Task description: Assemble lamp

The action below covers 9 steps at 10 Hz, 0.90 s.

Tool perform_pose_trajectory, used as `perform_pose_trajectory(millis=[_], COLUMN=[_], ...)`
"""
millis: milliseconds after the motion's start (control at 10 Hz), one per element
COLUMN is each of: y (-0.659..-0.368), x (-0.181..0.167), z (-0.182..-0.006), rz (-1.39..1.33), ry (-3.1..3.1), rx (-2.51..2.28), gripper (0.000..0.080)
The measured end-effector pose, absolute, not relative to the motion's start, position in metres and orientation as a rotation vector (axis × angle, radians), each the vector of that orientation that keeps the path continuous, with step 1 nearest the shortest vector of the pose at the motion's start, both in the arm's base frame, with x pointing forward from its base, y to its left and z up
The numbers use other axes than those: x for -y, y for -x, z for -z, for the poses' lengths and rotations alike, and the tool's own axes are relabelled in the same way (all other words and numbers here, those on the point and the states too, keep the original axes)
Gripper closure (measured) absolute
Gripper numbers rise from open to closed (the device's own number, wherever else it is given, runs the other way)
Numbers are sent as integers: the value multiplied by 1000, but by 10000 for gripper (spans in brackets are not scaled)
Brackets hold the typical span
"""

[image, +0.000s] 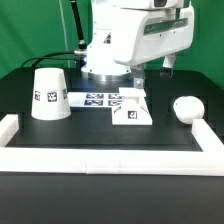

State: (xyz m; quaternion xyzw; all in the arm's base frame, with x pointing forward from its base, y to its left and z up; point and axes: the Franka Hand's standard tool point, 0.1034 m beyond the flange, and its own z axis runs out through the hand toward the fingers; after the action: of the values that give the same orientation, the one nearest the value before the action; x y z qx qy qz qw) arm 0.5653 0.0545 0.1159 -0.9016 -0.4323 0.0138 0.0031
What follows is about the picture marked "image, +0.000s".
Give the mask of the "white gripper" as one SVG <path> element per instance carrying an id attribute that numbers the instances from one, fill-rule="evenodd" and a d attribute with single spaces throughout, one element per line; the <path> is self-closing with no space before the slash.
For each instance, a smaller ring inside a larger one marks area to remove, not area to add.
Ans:
<path id="1" fill-rule="evenodd" d="M 112 21 L 112 58 L 116 63 L 133 66 L 133 86 L 145 86 L 145 65 L 142 63 L 166 56 L 160 69 L 161 78 L 171 78 L 176 55 L 190 47 L 194 33 L 194 9 L 130 10 L 115 9 Z"/>

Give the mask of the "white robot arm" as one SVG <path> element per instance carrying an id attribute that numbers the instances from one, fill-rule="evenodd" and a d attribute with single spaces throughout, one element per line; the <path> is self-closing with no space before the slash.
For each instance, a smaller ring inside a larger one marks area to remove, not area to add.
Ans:
<path id="1" fill-rule="evenodd" d="M 191 0 L 91 0 L 92 41 L 82 76 L 102 82 L 145 81 L 145 64 L 164 60 L 162 78 L 173 75 L 177 53 L 189 48 L 194 34 Z"/>

